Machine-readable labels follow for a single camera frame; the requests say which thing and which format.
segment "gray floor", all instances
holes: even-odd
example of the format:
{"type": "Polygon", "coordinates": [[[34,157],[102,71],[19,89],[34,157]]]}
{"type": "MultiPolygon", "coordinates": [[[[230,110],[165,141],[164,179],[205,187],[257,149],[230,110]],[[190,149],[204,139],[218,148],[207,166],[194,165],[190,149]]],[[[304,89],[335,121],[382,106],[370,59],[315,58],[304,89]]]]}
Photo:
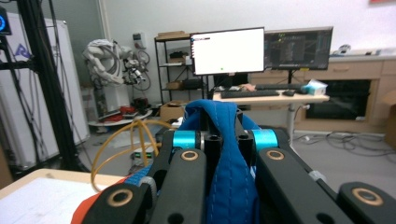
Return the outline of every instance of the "gray floor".
{"type": "MultiPolygon", "coordinates": [[[[150,126],[154,135],[160,126],[150,126]]],[[[80,159],[91,168],[90,160],[100,146],[117,129],[110,133],[96,133],[92,129],[91,138],[84,143],[86,152],[81,150],[80,159]]],[[[129,148],[129,136],[116,138],[101,154],[98,164],[105,159],[129,148]]],[[[338,192],[340,186],[347,182],[363,182],[384,190],[396,198],[396,151],[391,149],[381,135],[351,133],[309,133],[296,131],[294,149],[300,157],[314,170],[327,178],[327,184],[338,192]]],[[[99,172],[107,175],[128,175],[133,163],[131,153],[120,156],[110,162],[99,172]]]]}

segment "monitor screen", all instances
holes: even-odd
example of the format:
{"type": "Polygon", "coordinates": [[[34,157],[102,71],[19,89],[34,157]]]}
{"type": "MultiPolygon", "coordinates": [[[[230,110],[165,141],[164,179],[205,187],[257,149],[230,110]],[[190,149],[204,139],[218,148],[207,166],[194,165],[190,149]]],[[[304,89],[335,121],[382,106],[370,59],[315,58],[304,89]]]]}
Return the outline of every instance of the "monitor screen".
{"type": "Polygon", "coordinates": [[[327,70],[332,27],[265,32],[265,69],[327,70]]]}
{"type": "Polygon", "coordinates": [[[195,76],[262,72],[264,28],[191,34],[195,76]]]}

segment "whiteboard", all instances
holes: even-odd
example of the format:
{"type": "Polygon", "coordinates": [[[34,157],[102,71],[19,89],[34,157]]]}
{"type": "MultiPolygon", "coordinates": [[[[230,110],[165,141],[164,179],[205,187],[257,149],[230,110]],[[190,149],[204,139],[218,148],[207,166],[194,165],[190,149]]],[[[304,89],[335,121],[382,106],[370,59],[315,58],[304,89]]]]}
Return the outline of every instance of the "whiteboard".
{"type": "MultiPolygon", "coordinates": [[[[20,16],[8,13],[8,19],[12,35],[7,36],[7,41],[12,49],[16,61],[27,61],[31,52],[27,46],[27,37],[21,25],[20,16]]],[[[70,38],[67,25],[63,21],[56,21],[60,50],[55,48],[55,33],[51,20],[46,20],[49,27],[48,34],[51,43],[51,50],[55,62],[58,64],[58,77],[61,87],[64,89],[64,99],[66,106],[72,115],[69,118],[73,128],[75,144],[83,142],[90,137],[90,132],[86,120],[86,115],[82,103],[82,97],[78,82],[78,75],[71,50],[70,38]],[[60,58],[64,62],[64,70],[60,64],[60,58]]],[[[6,62],[6,57],[2,53],[0,59],[6,62]]],[[[38,76],[29,69],[17,70],[20,76],[22,91],[24,92],[27,104],[32,109],[35,119],[35,133],[42,138],[43,146],[39,149],[39,157],[42,161],[59,154],[59,149],[52,130],[50,116],[44,100],[38,76]]],[[[11,74],[8,70],[0,71],[0,116],[6,128],[7,138],[11,149],[17,157],[17,165],[23,168],[30,168],[35,165],[35,147],[28,124],[23,115],[18,94],[15,90],[11,74]]]]}

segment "desk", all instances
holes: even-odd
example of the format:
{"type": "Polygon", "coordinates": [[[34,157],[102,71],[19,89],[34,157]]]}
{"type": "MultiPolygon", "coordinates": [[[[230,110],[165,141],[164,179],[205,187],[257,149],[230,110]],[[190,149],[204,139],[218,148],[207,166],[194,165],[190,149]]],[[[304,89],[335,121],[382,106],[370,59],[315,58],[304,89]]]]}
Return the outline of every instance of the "desk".
{"type": "MultiPolygon", "coordinates": [[[[95,183],[103,189],[121,179],[97,175],[95,183]]],[[[90,173],[37,170],[0,190],[0,223],[70,223],[78,205],[93,194],[90,173]]]]}
{"type": "Polygon", "coordinates": [[[228,98],[221,99],[220,93],[215,92],[213,100],[222,102],[233,102],[238,105],[289,105],[288,117],[287,117],[287,128],[290,137],[290,145],[293,142],[293,131],[294,131],[294,116],[296,113],[296,106],[302,104],[320,103],[328,101],[329,96],[327,95],[301,95],[294,94],[294,96],[284,96],[282,94],[278,96],[262,96],[262,97],[246,97],[246,98],[228,98]]]}

